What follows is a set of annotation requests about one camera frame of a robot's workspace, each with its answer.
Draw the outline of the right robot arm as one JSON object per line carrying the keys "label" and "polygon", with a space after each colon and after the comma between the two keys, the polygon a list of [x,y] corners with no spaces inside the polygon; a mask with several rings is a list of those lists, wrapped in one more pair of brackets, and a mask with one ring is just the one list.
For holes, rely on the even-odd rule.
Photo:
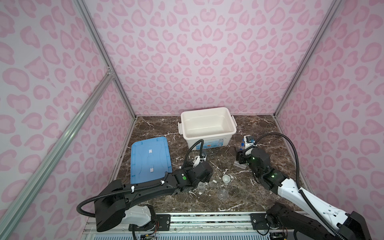
{"label": "right robot arm", "polygon": [[236,161],[246,164],[254,178],[266,190],[290,201],[306,215],[276,203],[266,212],[271,229],[286,227],[314,240],[370,240],[365,218],[353,211],[347,213],[323,201],[281,171],[272,168],[270,156],[260,148],[238,150]]}

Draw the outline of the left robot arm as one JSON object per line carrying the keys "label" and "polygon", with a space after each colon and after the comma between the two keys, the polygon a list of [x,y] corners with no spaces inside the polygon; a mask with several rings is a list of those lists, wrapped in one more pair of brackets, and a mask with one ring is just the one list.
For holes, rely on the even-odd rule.
{"label": "left robot arm", "polygon": [[130,208],[162,196],[187,193],[197,188],[199,183],[208,183],[213,175],[210,163],[199,163],[195,168],[175,170],[165,173],[161,179],[124,185],[121,180],[112,181],[94,200],[95,218],[98,232],[105,232],[119,225]]}

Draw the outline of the clear test tube rack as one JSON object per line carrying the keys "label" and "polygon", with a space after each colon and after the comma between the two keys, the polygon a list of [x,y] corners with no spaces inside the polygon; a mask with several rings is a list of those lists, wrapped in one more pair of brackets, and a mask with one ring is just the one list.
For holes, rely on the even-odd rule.
{"label": "clear test tube rack", "polygon": [[238,161],[234,161],[234,166],[241,168],[243,170],[245,170],[247,168],[247,164],[240,164]]}

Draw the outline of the blue capped test tube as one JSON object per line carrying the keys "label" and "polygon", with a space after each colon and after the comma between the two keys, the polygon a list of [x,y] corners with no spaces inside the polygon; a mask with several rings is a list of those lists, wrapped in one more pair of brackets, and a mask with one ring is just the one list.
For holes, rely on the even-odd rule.
{"label": "blue capped test tube", "polygon": [[246,149],[246,143],[242,141],[240,150],[245,150]]}

